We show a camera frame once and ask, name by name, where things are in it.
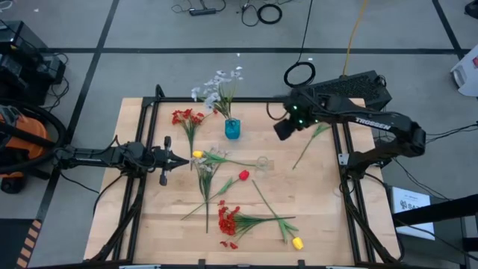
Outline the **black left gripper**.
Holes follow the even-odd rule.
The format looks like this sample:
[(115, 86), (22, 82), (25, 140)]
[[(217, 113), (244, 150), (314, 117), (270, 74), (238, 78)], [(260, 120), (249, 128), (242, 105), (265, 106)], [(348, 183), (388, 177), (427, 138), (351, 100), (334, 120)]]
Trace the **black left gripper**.
[(159, 184), (161, 186), (166, 186), (167, 185), (167, 176), (166, 173), (167, 171), (170, 171), (170, 155), (171, 155), (171, 160), (174, 161), (171, 164), (171, 169), (176, 169), (177, 167), (181, 167), (184, 165), (189, 164), (189, 160), (179, 157), (176, 154), (172, 153), (171, 151), (171, 145), (172, 145), (172, 140), (170, 136), (166, 136), (164, 138), (164, 146), (154, 146), (152, 148), (152, 154), (154, 157), (154, 168), (161, 168), (161, 174), (159, 178)]

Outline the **yellow artificial tulip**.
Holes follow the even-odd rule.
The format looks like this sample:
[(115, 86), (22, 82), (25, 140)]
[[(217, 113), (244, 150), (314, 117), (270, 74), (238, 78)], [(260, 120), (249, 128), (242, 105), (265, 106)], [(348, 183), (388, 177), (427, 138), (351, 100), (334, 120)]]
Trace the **yellow artificial tulip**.
[(257, 164), (249, 164), (245, 162), (234, 161), (226, 157), (221, 157), (220, 155), (214, 154), (212, 152), (207, 152), (207, 151), (193, 151), (192, 156), (200, 164), (204, 164), (204, 165), (233, 163), (233, 164), (239, 164), (239, 165), (248, 166), (248, 167), (257, 167)]
[(296, 228), (295, 226), (293, 226), (292, 224), (287, 222), (287, 220), (285, 218), (281, 218), (280, 216), (278, 216), (277, 213), (275, 213), (275, 211), (270, 206), (269, 202), (266, 201), (264, 195), (262, 194), (262, 192), (258, 188), (258, 185), (255, 183), (255, 180), (253, 180), (252, 183), (253, 183), (255, 189), (257, 190), (259, 196), (261, 197), (262, 201), (266, 205), (266, 207), (268, 207), (268, 209), (271, 211), (273, 216), (276, 218), (276, 221), (278, 222), (278, 225), (279, 225), (279, 228), (281, 230), (284, 242), (287, 243), (288, 242), (288, 237), (291, 237), (291, 242), (292, 242), (292, 245), (293, 245), (294, 249), (295, 250), (302, 250), (304, 248), (303, 240), (300, 237), (295, 236), (295, 234), (294, 234), (295, 232), (299, 231), (298, 228)]

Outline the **red artificial tulip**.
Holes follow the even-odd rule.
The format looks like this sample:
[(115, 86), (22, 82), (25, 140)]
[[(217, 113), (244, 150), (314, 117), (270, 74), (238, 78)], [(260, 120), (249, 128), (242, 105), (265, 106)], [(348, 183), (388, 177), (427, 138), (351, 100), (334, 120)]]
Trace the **red artificial tulip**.
[(308, 140), (307, 144), (305, 145), (304, 149), (302, 150), (300, 156), (298, 157), (297, 161), (295, 162), (295, 164), (293, 165), (292, 169), (295, 170), (298, 163), (302, 160), (305, 152), (307, 151), (307, 149), (309, 148), (311, 142), (318, 136), (320, 135), (321, 133), (323, 133), (324, 131), (328, 130), (329, 129), (329, 126), (325, 126), (323, 124), (319, 124), (317, 126), (317, 128), (314, 130), (314, 132), (312, 133), (310, 139)]
[(248, 170), (243, 170), (239, 173), (239, 175), (236, 179), (230, 178), (224, 184), (224, 186), (222, 186), (221, 189), (218, 190), (218, 192), (216, 192), (212, 197), (207, 198), (206, 201), (204, 201), (202, 204), (198, 205), (194, 210), (192, 210), (191, 212), (186, 214), (181, 220), (186, 220), (187, 218), (189, 218), (189, 216), (191, 216), (193, 213), (198, 211), (201, 207), (203, 207), (204, 205), (209, 204), (209, 202), (214, 200), (216, 197), (221, 196), (224, 193), (226, 193), (228, 191), (228, 189), (230, 189), (235, 183), (246, 181), (249, 178), (249, 175), (250, 175), (250, 172)]

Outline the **white artificial flower bunch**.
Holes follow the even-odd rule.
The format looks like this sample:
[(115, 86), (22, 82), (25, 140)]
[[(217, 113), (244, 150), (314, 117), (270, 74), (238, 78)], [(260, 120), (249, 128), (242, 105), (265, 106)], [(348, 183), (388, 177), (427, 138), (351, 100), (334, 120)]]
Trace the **white artificial flower bunch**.
[(226, 120), (232, 119), (232, 101), (238, 82), (243, 80), (242, 69), (243, 67), (238, 66), (230, 72), (217, 70), (213, 78), (191, 90), (191, 98), (194, 102), (203, 102), (207, 110), (217, 111)]
[[(207, 152), (212, 152), (214, 154), (220, 155), (221, 157), (226, 157), (227, 153), (219, 148), (212, 147), (209, 150), (206, 150)], [(215, 173), (220, 167), (220, 164), (213, 164), (213, 165), (204, 165), (200, 164), (197, 160), (194, 158), (191, 159), (193, 167), (196, 169), (197, 176), (198, 176), (198, 182), (199, 182), (199, 191), (202, 195), (203, 202), (209, 198), (210, 192), (211, 192), (211, 183), (212, 179), (215, 176)], [(208, 204), (205, 205), (206, 209), (206, 232), (208, 232)]]

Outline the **red artificial flower bunch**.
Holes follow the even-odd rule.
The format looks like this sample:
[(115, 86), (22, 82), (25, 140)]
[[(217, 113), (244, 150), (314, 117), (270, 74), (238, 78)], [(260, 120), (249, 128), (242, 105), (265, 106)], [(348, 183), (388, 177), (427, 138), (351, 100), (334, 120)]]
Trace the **red artificial flower bunch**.
[(188, 108), (183, 111), (175, 110), (174, 112), (172, 112), (173, 118), (171, 120), (171, 123), (173, 125), (181, 126), (184, 129), (189, 143), (191, 158), (193, 157), (193, 145), (196, 131), (202, 125), (204, 120), (212, 114), (215, 114), (215, 112), (204, 114), (201, 112), (195, 112), (192, 108)]
[(292, 217), (253, 217), (240, 212), (240, 207), (236, 206), (230, 209), (226, 205), (225, 200), (220, 200), (218, 203), (218, 226), (220, 231), (227, 235), (228, 238), (221, 241), (224, 247), (230, 247), (233, 250), (238, 248), (238, 242), (242, 237), (248, 233), (251, 229), (262, 223), (277, 221), (279, 227), (285, 235), (292, 235), (293, 231), (298, 231), (298, 228), (292, 226), (287, 222), (287, 219)]

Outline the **blue glass vase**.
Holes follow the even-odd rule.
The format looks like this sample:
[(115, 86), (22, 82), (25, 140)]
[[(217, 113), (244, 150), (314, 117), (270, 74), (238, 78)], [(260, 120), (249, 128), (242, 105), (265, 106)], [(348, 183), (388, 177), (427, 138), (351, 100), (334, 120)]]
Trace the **blue glass vase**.
[(231, 118), (225, 121), (225, 136), (229, 140), (237, 140), (240, 137), (240, 120)]

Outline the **white printed sign box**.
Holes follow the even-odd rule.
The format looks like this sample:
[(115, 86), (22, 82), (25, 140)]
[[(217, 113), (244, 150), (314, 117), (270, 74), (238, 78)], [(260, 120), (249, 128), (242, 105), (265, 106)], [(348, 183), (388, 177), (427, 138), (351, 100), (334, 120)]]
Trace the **white printed sign box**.
[[(402, 188), (391, 188), (391, 205), (394, 214), (409, 211), (416, 208), (431, 205), (430, 197), (414, 191), (408, 191)], [(434, 224), (421, 223), (412, 226), (397, 227), (396, 231), (401, 235), (408, 235), (416, 238), (422, 238), (434, 241)]]

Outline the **orange shop vacuum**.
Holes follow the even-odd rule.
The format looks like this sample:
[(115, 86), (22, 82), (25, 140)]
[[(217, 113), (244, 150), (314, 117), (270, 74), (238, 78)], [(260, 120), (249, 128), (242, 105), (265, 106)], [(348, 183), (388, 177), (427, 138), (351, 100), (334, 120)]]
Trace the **orange shop vacuum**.
[(28, 162), (47, 153), (51, 139), (44, 124), (12, 105), (0, 105), (0, 191), (19, 193), (27, 176), (47, 180), (50, 174)]

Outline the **black metal beam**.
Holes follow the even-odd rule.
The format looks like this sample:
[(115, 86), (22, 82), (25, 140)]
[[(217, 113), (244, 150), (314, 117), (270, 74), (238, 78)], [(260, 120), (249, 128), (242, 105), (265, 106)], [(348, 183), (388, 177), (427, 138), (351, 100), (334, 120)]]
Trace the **black metal beam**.
[(478, 194), (424, 206), (393, 215), (395, 226), (411, 226), (469, 217), (478, 213)]

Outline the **black electronics box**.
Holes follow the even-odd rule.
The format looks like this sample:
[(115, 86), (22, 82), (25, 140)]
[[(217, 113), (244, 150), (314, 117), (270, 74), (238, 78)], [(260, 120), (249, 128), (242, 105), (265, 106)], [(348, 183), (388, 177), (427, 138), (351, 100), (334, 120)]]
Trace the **black electronics box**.
[(0, 98), (44, 105), (49, 88), (62, 82), (66, 64), (56, 55), (43, 60), (29, 66), (11, 55), (0, 55)]

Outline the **black striped floor mat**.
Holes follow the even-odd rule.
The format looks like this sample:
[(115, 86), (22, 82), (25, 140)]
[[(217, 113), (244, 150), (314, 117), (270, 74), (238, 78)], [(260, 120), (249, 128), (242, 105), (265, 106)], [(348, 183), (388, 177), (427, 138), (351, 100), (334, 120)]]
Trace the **black striped floor mat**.
[(39, 238), (38, 219), (0, 219), (0, 269), (27, 269)]

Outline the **black equipment case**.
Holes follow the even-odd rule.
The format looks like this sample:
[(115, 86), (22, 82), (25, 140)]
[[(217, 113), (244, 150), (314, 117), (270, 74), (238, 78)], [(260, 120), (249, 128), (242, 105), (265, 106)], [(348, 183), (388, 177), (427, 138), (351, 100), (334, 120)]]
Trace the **black equipment case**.
[(48, 46), (21, 20), (0, 19), (0, 57), (19, 55), (38, 58), (49, 52)]

